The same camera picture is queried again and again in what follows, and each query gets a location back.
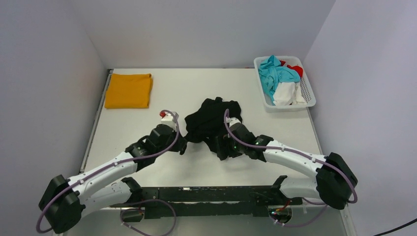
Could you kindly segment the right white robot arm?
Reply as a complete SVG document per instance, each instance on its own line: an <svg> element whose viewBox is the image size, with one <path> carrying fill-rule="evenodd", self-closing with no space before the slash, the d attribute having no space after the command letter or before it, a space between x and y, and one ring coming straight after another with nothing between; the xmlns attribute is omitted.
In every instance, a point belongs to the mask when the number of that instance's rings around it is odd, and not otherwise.
<svg viewBox="0 0 417 236"><path fill-rule="evenodd" d="M217 137L220 159L246 155L250 159L290 168L304 178L280 176L271 198L277 204L288 199L319 199L325 205L342 210L357 202L355 187L358 180L341 155L312 154L289 147L266 135L254 136L236 118L224 122L226 134Z"/></svg>

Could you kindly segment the black t shirt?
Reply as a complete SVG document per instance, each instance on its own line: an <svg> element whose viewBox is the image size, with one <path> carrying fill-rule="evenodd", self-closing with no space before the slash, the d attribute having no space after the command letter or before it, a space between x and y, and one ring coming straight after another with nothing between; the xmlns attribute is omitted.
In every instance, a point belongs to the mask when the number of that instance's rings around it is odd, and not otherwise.
<svg viewBox="0 0 417 236"><path fill-rule="evenodd" d="M205 142L210 151L218 153L216 137L226 133L224 113L227 109L231 117L242 121L241 107L237 101L223 101L221 97L205 99L196 112L185 117L185 139L191 143Z"/></svg>

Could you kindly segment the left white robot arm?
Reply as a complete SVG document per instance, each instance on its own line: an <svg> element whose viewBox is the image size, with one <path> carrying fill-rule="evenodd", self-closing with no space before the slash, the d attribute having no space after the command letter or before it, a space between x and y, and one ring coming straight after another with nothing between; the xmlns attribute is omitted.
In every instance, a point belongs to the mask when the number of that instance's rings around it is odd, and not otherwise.
<svg viewBox="0 0 417 236"><path fill-rule="evenodd" d="M129 145L110 161L69 178L53 177L38 204L41 210L35 229L40 234L64 233L83 217L114 204L136 206L141 188L130 177L153 164L166 152L184 153L176 120L163 121L149 135Z"/></svg>

